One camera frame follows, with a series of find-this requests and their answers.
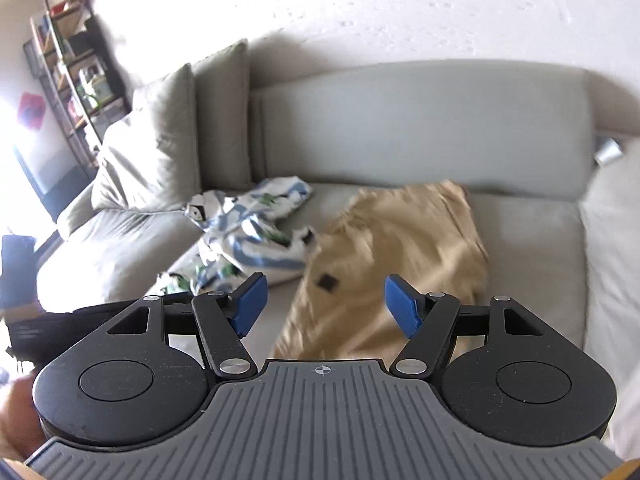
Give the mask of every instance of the white wall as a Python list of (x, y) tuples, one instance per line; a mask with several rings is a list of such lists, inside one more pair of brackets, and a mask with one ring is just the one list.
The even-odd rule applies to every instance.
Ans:
[(377, 62), (448, 57), (581, 66), (600, 127), (640, 132), (640, 0), (97, 0), (132, 85), (237, 38), (259, 86)]
[[(42, 0), (16, 0), (0, 9), (0, 100), (12, 111), (12, 119), (17, 116), (23, 92), (44, 97), (39, 81), (31, 76), (22, 50), (22, 45), (31, 37), (29, 18), (41, 10)], [(48, 106), (40, 131), (21, 128), (14, 136), (13, 132), (3, 129), (2, 134), (14, 137), (13, 142), (43, 191), (48, 191), (75, 165)]]

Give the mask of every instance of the poster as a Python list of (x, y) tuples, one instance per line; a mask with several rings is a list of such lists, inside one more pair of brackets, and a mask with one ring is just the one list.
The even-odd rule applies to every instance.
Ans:
[(24, 92), (20, 97), (20, 105), (18, 106), (18, 122), (37, 132), (42, 127), (42, 121), (44, 120), (44, 114), (47, 112), (47, 105), (44, 101), (44, 97), (36, 94), (29, 94)]

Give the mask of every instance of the ribbed rubber surface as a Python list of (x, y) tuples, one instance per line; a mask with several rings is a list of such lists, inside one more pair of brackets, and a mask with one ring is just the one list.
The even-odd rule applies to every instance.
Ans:
[(164, 442), (117, 453), (54, 440), (30, 461), (48, 480), (600, 480), (620, 463), (596, 438), (550, 449), (489, 439), (427, 383), (393, 378), (376, 361), (272, 362), (221, 386)]

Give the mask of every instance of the white blanket with blue pattern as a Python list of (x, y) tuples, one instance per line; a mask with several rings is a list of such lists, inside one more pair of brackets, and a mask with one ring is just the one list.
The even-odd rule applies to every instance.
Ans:
[(197, 252), (180, 268), (159, 274), (154, 290), (230, 292), (253, 272), (263, 272), (270, 285), (300, 277), (315, 233), (307, 227), (286, 234), (275, 221), (310, 193), (311, 186), (293, 176), (264, 180), (240, 196), (217, 190), (194, 196), (185, 215), (204, 231)]

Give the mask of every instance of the sofa armrest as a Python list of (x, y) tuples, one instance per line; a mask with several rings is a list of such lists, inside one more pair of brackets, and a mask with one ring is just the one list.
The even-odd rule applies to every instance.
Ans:
[(640, 365), (618, 391), (618, 405), (609, 421), (611, 450), (622, 460), (640, 457)]
[(71, 234), (95, 216), (97, 211), (91, 206), (92, 182), (76, 196), (71, 204), (58, 216), (57, 226), (60, 237), (67, 241)]
[(584, 351), (618, 391), (640, 354), (640, 139), (600, 168), (580, 204), (589, 299)]

